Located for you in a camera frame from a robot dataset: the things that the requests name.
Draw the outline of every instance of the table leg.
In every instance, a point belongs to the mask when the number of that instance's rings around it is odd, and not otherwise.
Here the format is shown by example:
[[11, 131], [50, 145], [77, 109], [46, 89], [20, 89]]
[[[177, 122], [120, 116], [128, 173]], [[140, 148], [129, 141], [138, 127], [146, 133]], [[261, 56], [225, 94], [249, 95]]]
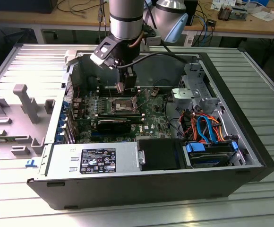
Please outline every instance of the table leg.
[[197, 32], [198, 31], [187, 31], [183, 46], [191, 47], [193, 44], [194, 37], [197, 35]]
[[36, 40], [38, 44], [46, 44], [46, 39], [44, 37], [43, 31], [41, 30], [40, 27], [33, 27]]
[[76, 30], [72, 30], [72, 36], [73, 36], [73, 43], [77, 43], [77, 34], [76, 34]]

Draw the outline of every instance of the electronic device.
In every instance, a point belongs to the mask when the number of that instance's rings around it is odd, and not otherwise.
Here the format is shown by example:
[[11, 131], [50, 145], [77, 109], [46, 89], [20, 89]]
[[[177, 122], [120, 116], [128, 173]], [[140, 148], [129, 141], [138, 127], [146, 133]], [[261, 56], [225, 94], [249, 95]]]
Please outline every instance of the electronic device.
[[228, 20], [231, 16], [232, 7], [221, 5], [221, 8], [218, 12], [218, 19], [219, 20]]
[[248, 15], [248, 12], [243, 6], [234, 6], [232, 7], [232, 11], [229, 19], [246, 20], [247, 15]]
[[52, 13], [58, 0], [0, 0], [0, 11]]
[[53, 209], [226, 197], [274, 171], [206, 53], [140, 52], [143, 9], [110, 0], [112, 35], [67, 51], [54, 98], [0, 96], [0, 154], [42, 155], [27, 185]]

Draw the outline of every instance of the metal worktable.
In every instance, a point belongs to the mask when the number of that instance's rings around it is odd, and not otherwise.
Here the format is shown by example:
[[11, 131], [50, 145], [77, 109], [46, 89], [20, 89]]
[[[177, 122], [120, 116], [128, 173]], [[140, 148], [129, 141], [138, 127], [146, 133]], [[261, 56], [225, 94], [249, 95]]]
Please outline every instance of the metal worktable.
[[[13, 48], [0, 67], [0, 96], [17, 102], [12, 97], [14, 83], [25, 82], [28, 87], [36, 85], [29, 92], [37, 102], [53, 98], [66, 71], [66, 50], [94, 48], [37, 44]], [[274, 83], [249, 55], [230, 48], [173, 47], [172, 51], [208, 54], [274, 159]], [[274, 226], [274, 172], [261, 182], [241, 187], [228, 198], [53, 210], [26, 185], [32, 171], [37, 171], [26, 169], [26, 161], [0, 160], [0, 226]]]

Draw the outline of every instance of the warning label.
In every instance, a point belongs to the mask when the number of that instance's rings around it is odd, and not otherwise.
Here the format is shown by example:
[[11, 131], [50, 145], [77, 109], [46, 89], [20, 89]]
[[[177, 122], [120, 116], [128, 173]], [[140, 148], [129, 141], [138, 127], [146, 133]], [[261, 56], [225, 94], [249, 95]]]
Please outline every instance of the warning label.
[[98, 174], [114, 172], [116, 172], [115, 148], [82, 150], [80, 173]]

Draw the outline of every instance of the side panel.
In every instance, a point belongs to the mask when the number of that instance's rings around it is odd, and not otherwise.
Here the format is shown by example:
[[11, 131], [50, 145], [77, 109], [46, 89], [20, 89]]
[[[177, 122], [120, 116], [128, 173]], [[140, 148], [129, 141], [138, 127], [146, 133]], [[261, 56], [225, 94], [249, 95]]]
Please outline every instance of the side panel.
[[50, 207], [63, 210], [226, 197], [260, 172], [260, 168], [252, 168], [243, 171], [223, 170], [50, 182], [31, 179], [27, 184]]
[[217, 86], [218, 90], [221, 92], [222, 97], [224, 101], [226, 102], [231, 114], [233, 115], [234, 119], [238, 123], [243, 135], [245, 136], [246, 140], [248, 141], [249, 145], [254, 151], [256, 157], [258, 158], [260, 163], [265, 166], [264, 171], [260, 175], [252, 179], [252, 181], [260, 181], [274, 171], [274, 161], [271, 158], [268, 151], [266, 150], [262, 141], [258, 137], [254, 128], [249, 123], [247, 117], [245, 116], [241, 108], [239, 107], [237, 101], [231, 94], [230, 90], [227, 88], [225, 82], [223, 81], [219, 72], [213, 65], [209, 56], [206, 53], [202, 53], [201, 58], [210, 76], [212, 77], [215, 85]]

